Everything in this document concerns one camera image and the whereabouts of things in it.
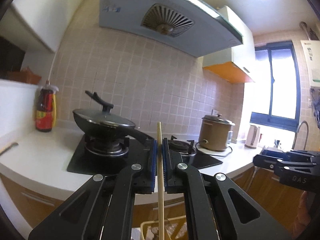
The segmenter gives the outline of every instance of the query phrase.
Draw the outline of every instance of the electric kettle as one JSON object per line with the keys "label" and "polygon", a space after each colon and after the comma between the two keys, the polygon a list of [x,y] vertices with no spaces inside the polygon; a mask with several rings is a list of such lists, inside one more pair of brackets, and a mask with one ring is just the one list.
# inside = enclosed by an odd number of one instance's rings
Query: electric kettle
{"label": "electric kettle", "polygon": [[244,146],[252,149],[257,148],[257,145],[259,142],[259,135],[260,135],[260,127],[256,125],[250,125],[248,136],[244,143]]}

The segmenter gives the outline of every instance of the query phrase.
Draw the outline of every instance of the bottle label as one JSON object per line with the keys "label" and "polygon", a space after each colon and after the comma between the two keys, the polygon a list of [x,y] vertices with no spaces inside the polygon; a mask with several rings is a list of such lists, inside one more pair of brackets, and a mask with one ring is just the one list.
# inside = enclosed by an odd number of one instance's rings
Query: bottle label
{"label": "bottle label", "polygon": [[46,130],[52,128],[52,112],[36,112],[36,127],[39,130]]}

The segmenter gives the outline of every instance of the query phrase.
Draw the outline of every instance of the ceiling light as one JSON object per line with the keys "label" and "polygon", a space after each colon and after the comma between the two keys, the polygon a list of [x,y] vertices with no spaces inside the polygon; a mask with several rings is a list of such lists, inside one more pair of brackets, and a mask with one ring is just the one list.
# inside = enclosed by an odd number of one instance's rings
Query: ceiling light
{"label": "ceiling light", "polygon": [[193,3],[195,6],[198,6],[200,9],[204,10],[207,14],[209,14],[213,18],[217,18],[220,16],[217,12],[211,9],[209,6],[202,3],[200,0],[188,0],[189,2]]}

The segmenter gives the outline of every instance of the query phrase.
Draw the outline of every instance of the faucet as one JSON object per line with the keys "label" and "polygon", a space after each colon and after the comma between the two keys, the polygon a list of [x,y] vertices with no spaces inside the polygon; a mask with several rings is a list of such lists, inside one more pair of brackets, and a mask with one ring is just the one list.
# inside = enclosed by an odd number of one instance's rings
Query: faucet
{"label": "faucet", "polygon": [[301,123],[299,123],[298,128],[297,128],[297,131],[296,131],[296,133],[295,133],[295,135],[294,135],[293,144],[292,144],[292,149],[294,149],[294,147],[295,147],[295,145],[296,145],[298,132],[299,132],[299,130],[300,130],[300,127],[301,127],[304,123],[305,123],[306,126],[307,126],[307,136],[306,136],[306,141],[304,142],[304,148],[303,148],[303,150],[306,149],[307,140],[308,140],[308,136],[309,136],[309,125],[308,125],[307,121],[302,121]]}

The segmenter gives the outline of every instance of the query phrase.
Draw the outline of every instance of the wall outlet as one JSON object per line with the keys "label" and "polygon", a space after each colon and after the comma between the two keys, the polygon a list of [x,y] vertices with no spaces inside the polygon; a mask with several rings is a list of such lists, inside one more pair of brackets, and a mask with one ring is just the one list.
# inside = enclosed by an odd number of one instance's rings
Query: wall outlet
{"label": "wall outlet", "polygon": [[212,109],[211,114],[217,116],[219,114],[219,111]]}

